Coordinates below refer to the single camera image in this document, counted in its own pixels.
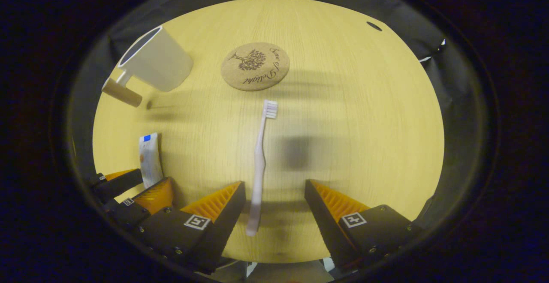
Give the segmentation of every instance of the white mug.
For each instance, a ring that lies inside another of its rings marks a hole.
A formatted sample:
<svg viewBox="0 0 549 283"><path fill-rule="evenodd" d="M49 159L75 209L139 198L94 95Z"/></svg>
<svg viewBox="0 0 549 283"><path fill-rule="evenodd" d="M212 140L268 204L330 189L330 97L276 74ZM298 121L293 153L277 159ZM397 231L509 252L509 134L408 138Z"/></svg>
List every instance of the white mug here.
<svg viewBox="0 0 549 283"><path fill-rule="evenodd" d="M102 91L137 107L141 103L141 96L126 88L131 76L167 92L181 85L190 74L193 61L166 30L159 26L137 39L118 61L117 67L124 72L116 81L107 78Z"/></svg>

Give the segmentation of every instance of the white toothbrush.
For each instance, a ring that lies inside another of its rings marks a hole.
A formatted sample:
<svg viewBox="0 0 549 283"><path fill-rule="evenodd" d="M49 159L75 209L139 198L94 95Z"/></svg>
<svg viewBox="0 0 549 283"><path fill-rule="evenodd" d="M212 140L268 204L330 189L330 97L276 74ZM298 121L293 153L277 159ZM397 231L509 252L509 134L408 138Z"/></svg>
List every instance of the white toothbrush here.
<svg viewBox="0 0 549 283"><path fill-rule="evenodd" d="M261 191L263 190L263 172L265 171L265 156L263 155L263 131L265 130L265 119L276 119L278 111L278 103L275 101L265 100L263 103L263 115L261 116L261 127L257 142L255 143L255 151L253 152L253 160L255 161L255 171L253 173L253 191L251 193L250 216L247 220L246 235L255 236L259 228L259 215L261 214Z"/></svg>

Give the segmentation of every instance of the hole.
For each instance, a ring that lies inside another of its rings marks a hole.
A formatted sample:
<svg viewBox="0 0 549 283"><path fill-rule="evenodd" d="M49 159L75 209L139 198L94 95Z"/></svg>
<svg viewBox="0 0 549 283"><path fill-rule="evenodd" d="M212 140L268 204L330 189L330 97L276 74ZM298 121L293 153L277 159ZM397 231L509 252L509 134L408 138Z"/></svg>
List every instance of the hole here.
<svg viewBox="0 0 549 283"><path fill-rule="evenodd" d="M382 31L380 27L378 27L376 24L373 24L373 23L370 23L369 21L367 21L366 23L368 23L368 25L371 25L372 28L376 29L376 30L379 30L379 31Z"/></svg>
<svg viewBox="0 0 549 283"><path fill-rule="evenodd" d="M122 56L122 60L120 60L120 66L123 66L124 64L126 64L126 61L130 60L130 58L138 51L141 49L141 47L145 46L145 44L153 38L153 36L155 34L157 34L158 31L160 31L160 27L158 27L157 29L152 29L151 31L149 31L149 33L143 35L143 37L135 42L133 44L133 46L131 46L129 48L129 50L126 51L126 53L124 54L124 56Z"/></svg>

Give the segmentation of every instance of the toothbrush bristles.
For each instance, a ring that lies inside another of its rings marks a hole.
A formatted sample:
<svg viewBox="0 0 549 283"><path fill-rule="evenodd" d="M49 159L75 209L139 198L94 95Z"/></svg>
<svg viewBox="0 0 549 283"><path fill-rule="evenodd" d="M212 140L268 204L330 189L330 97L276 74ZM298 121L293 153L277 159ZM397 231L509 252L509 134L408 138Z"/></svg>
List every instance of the toothbrush bristles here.
<svg viewBox="0 0 549 283"><path fill-rule="evenodd" d="M278 103L276 101L266 101L267 104L267 113L266 117L271 119L276 119L276 113L278 111Z"/></svg>

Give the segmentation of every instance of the wooden table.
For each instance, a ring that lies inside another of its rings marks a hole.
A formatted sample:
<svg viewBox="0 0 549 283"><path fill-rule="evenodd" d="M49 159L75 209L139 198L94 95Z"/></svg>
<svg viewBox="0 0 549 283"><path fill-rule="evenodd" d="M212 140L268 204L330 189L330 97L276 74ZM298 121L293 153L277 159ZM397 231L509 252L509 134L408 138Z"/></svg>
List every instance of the wooden table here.
<svg viewBox="0 0 549 283"><path fill-rule="evenodd" d="M245 207L225 257L263 263L328 257L304 200L305 179L371 207L385 203L410 220L433 195L443 162L440 108L417 58L382 22L313 0L235 0L164 27L194 60L192 72L170 92L131 78L127 87L143 96L137 108L101 95L96 169L138 168L139 137L158 132L164 175L178 185L178 207L238 180L249 199L263 100L278 101L263 142L259 232L246 236ZM221 77L223 57L250 42L287 51L290 72L278 85L245 92ZM111 78L119 74L115 68Z"/></svg>

